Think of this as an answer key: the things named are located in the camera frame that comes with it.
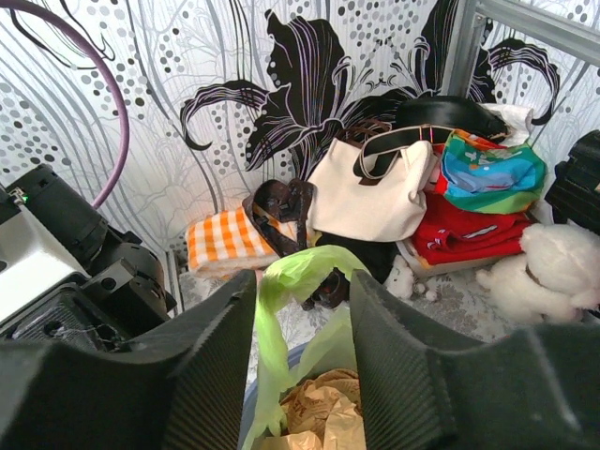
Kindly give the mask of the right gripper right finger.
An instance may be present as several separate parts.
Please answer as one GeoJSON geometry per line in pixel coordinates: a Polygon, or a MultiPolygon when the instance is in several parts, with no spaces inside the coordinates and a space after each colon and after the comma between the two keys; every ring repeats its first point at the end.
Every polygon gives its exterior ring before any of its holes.
{"type": "Polygon", "coordinates": [[[350,291],[370,449],[595,449],[599,328],[466,337],[355,271],[350,291]]]}

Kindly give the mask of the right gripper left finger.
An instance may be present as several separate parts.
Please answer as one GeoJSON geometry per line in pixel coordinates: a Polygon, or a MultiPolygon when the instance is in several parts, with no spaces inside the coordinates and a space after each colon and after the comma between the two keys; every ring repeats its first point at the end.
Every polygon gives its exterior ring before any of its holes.
{"type": "Polygon", "coordinates": [[[57,340],[1,347],[5,449],[234,449],[257,281],[239,272],[125,352],[57,340]]]}

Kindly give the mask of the blue plastic trash bin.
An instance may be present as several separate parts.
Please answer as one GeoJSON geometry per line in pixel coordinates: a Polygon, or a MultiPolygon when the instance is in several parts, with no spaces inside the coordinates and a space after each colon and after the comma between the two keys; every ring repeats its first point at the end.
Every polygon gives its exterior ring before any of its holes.
{"type": "Polygon", "coordinates": [[[238,438],[238,449],[245,449],[246,437],[252,435],[252,426],[255,419],[255,411],[260,403],[259,399],[267,396],[268,399],[278,387],[276,377],[266,368],[262,359],[258,361],[257,378],[249,386],[245,393],[242,416],[240,419],[240,430],[238,438]]]}

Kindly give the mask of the green plastic trash bag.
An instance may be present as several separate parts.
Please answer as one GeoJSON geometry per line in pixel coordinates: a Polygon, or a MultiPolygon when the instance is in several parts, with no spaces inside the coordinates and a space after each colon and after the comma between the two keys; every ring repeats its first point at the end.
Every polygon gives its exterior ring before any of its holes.
{"type": "Polygon", "coordinates": [[[366,267],[348,249],[327,245],[279,259],[262,273],[248,377],[256,380],[262,359],[277,388],[270,399],[259,399],[245,449],[258,449],[262,438],[280,434],[285,419],[279,402],[301,382],[332,369],[357,370],[348,305],[310,311],[301,307],[334,268],[350,280],[353,271],[366,267]]]}

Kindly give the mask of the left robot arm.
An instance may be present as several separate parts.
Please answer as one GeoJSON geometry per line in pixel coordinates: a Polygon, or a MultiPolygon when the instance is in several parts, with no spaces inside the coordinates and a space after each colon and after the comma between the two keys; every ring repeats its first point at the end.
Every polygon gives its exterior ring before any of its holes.
{"type": "Polygon", "coordinates": [[[162,264],[42,164],[1,189],[1,339],[105,353],[170,319],[162,264]]]}

